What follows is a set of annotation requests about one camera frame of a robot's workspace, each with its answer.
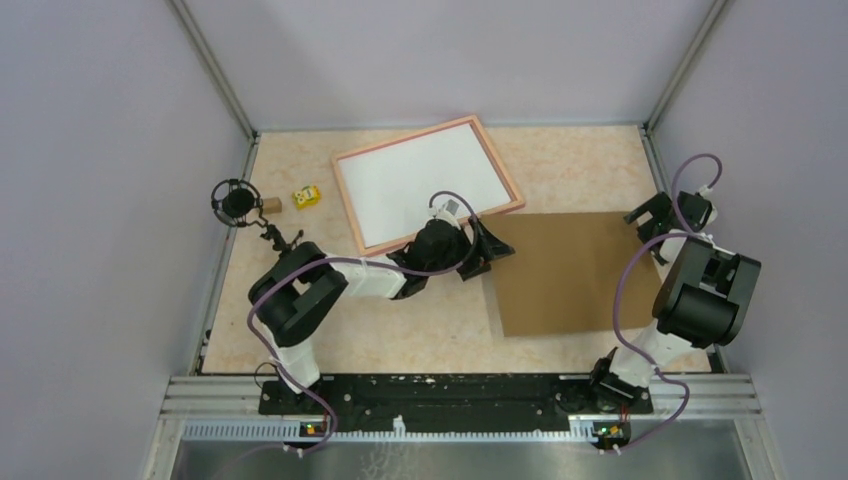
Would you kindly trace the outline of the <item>brown cardboard backing board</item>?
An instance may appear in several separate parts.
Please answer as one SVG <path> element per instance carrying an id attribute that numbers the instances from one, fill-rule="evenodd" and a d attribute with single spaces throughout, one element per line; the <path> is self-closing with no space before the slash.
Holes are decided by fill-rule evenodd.
<path id="1" fill-rule="evenodd" d="M 515 251 L 491 271 L 505 336 L 611 330 L 618 281 L 642 245 L 622 213 L 513 213 L 482 222 Z"/>

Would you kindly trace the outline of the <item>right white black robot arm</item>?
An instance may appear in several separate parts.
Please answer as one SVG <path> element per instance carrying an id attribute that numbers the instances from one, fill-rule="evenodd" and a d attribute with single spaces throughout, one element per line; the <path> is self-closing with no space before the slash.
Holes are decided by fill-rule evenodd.
<path id="1" fill-rule="evenodd" d="M 715 245 L 703 230 L 715 215 L 700 194 L 675 198 L 658 193 L 627 213 L 642 219 L 637 237 L 670 269 L 652 307 L 652 320 L 632 341 L 600 358 L 586 385 L 589 404 L 600 412 L 647 400 L 655 373 L 679 357 L 710 346 L 726 346 L 739 334 L 762 264 Z"/>

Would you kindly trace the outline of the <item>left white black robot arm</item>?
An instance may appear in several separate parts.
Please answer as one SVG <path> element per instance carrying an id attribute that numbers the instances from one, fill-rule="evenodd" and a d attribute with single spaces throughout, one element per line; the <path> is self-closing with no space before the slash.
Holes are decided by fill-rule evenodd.
<path id="1" fill-rule="evenodd" d="M 479 219 L 462 227 L 440 217 L 385 256 L 331 256 L 313 242 L 286 247 L 248 292 L 249 326 L 269 348 L 285 384 L 283 401 L 297 413 L 308 413 L 321 397 L 311 338 L 340 298 L 404 300 L 434 276 L 457 273 L 466 281 L 515 252 Z"/>

